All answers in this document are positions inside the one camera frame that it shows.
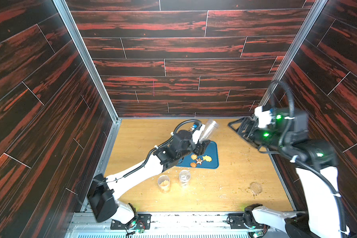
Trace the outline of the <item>clear plastic cookie jar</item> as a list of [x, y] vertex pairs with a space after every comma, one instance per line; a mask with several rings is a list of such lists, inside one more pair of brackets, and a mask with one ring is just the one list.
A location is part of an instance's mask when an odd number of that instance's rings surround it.
[[205, 126], [205, 128], [201, 132], [200, 137], [199, 137], [199, 141], [198, 141], [200, 143], [202, 143], [205, 140], [210, 140], [211, 137], [213, 136], [213, 134], [215, 133], [215, 131], [219, 128], [219, 124], [213, 119], [209, 119], [205, 123], [204, 126]]

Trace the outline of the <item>clear round jar lid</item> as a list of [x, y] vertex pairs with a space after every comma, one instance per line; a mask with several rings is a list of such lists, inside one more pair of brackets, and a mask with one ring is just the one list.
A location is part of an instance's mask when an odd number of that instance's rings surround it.
[[259, 195], [263, 192], [262, 185], [258, 182], [250, 183], [249, 189], [254, 196]]

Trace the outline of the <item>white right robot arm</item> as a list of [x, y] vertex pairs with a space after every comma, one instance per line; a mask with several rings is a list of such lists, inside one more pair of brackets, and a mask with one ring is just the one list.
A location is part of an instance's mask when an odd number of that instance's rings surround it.
[[267, 227], [291, 238], [347, 238], [344, 205], [338, 190], [338, 158], [334, 147], [308, 136], [308, 113], [295, 107], [289, 85], [275, 80], [270, 88], [281, 87], [288, 106], [260, 106], [253, 116], [236, 121], [236, 133], [263, 154], [277, 154], [296, 168], [306, 199], [305, 212], [280, 212], [262, 204], [248, 206], [243, 214], [250, 229]]

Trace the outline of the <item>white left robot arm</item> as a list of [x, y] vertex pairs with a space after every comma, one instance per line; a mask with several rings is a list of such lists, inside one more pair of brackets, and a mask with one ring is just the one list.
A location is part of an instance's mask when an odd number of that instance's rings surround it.
[[120, 197], [141, 182], [175, 167], [185, 156], [203, 155], [218, 127], [214, 120], [205, 124], [197, 119], [181, 122], [167, 141], [148, 152], [144, 161], [107, 177], [96, 175], [87, 193], [96, 222], [112, 219], [134, 227], [138, 219], [136, 209], [130, 203], [121, 202]]

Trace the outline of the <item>clear empty plastic jar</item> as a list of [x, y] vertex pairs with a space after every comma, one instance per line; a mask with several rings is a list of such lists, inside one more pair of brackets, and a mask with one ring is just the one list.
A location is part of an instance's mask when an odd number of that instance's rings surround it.
[[191, 179], [191, 173], [189, 170], [182, 170], [179, 173], [179, 183], [182, 187], [187, 187]]

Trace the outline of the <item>clear jar with yellow snacks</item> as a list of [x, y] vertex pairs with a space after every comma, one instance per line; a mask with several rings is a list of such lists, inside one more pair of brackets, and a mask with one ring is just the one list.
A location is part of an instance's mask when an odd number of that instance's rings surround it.
[[171, 190], [170, 178], [167, 175], [160, 176], [157, 180], [157, 184], [162, 193], [167, 193]]

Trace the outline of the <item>brown star iced cookie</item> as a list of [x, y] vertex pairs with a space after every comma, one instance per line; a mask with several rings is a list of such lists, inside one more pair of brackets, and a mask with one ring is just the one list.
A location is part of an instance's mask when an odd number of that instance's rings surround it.
[[201, 158], [197, 158], [197, 159], [196, 159], [196, 164], [200, 164], [200, 165], [201, 165], [202, 162], [203, 162], [203, 160], [202, 160]]

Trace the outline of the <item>blue plastic tray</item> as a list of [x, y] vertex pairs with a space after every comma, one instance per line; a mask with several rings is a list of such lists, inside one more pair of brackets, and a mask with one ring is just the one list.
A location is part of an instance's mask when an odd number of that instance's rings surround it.
[[183, 168], [201, 168], [201, 169], [216, 169], [219, 167], [218, 148], [217, 144], [212, 141], [207, 146], [205, 152], [201, 156], [194, 153], [184, 157], [183, 161], [177, 165]]

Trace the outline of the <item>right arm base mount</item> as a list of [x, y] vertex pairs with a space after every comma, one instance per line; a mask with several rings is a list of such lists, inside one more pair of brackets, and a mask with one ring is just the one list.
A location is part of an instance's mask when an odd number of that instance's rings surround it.
[[231, 229], [249, 229], [249, 238], [262, 238], [269, 230], [269, 226], [256, 222], [253, 216], [253, 209], [262, 206], [262, 204], [252, 204], [244, 209], [243, 213], [228, 214], [227, 223]]

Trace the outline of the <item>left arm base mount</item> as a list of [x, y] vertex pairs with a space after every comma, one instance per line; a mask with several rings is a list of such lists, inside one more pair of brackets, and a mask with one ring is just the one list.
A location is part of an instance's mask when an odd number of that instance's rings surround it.
[[150, 229], [151, 214], [138, 214], [131, 203], [119, 203], [116, 205], [118, 206], [117, 211], [111, 217], [111, 230], [125, 230], [126, 232], [135, 231], [135, 233], [143, 233], [145, 230]]

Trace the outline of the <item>aluminium corner post right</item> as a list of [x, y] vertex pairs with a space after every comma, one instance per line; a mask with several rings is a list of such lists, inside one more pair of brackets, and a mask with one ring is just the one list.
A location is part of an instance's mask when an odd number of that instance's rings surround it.
[[[293, 61], [294, 57], [296, 56], [298, 50], [300, 49], [301, 45], [303, 44], [304, 40], [308, 36], [309, 32], [311, 31], [312, 27], [314, 26], [316, 20], [322, 13], [325, 5], [327, 4], [327, 0], [318, 0], [315, 1], [312, 7], [310, 8], [309, 13], [307, 14], [306, 18], [304, 19], [303, 24], [301, 25], [298, 33], [296, 34], [293, 43], [289, 47], [287, 53], [285, 54], [282, 62], [280, 63], [277, 71], [275, 72], [272, 81], [280, 81], [284, 76], [285, 72], [287, 71], [288, 67], [290, 66], [291, 62]], [[278, 85], [269, 86], [269, 88], [264, 93], [261, 101], [259, 102], [259, 106], [264, 106], [269, 102], [269, 97], [274, 95], [274, 102], [279, 104], [281, 100], [285, 97], [286, 93], [284, 90], [276, 89]]]

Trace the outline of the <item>aluminium corner post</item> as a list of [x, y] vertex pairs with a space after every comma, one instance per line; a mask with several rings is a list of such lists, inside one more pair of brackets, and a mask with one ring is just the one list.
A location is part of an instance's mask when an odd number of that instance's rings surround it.
[[[290, 66], [291, 62], [293, 61], [294, 57], [296, 56], [298, 50], [300, 49], [301, 45], [303, 44], [304, 40], [308, 36], [309, 32], [311, 31], [312, 27], [314, 26], [316, 20], [322, 13], [325, 5], [327, 4], [327, 0], [318, 0], [315, 1], [312, 7], [310, 8], [309, 13], [307, 14], [306, 18], [304, 19], [303, 24], [301, 25], [298, 33], [296, 34], [293, 43], [289, 47], [287, 53], [285, 54], [282, 62], [280, 63], [277, 71], [275, 72], [272, 81], [280, 81], [284, 76], [285, 72], [287, 71], [288, 67]], [[276, 89], [278, 85], [269, 86], [269, 88], [264, 93], [261, 101], [259, 102], [259, 106], [264, 106], [269, 102], [269, 97], [274, 95], [274, 102], [279, 104], [281, 100], [285, 97], [286, 93], [284, 90]]]
[[98, 70], [95, 67], [95, 64], [90, 56], [90, 53], [85, 45], [85, 42], [78, 30], [78, 27], [73, 19], [73, 16], [67, 6], [66, 1], [63, 0], [52, 0], [55, 5], [74, 45], [76, 46], [79, 55], [81, 56], [83, 63], [88, 70], [88, 73], [101, 97], [109, 115], [113, 122], [117, 122], [119, 116], [111, 102], [108, 92], [104, 86], [104, 83], [99, 75]]

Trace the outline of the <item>aluminium corner post left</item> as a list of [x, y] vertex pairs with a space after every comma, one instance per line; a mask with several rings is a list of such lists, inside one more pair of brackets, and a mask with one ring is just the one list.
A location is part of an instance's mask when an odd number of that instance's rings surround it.
[[90, 56], [90, 53], [85, 45], [85, 42], [78, 30], [78, 27], [73, 19], [73, 16], [67, 6], [66, 1], [63, 0], [52, 0], [55, 5], [74, 45], [76, 46], [79, 55], [81, 56], [83, 63], [88, 70], [88, 73], [101, 97], [109, 115], [113, 122], [117, 122], [119, 116], [111, 102], [108, 92], [104, 86], [104, 83], [99, 75], [98, 70], [95, 67], [95, 64]]

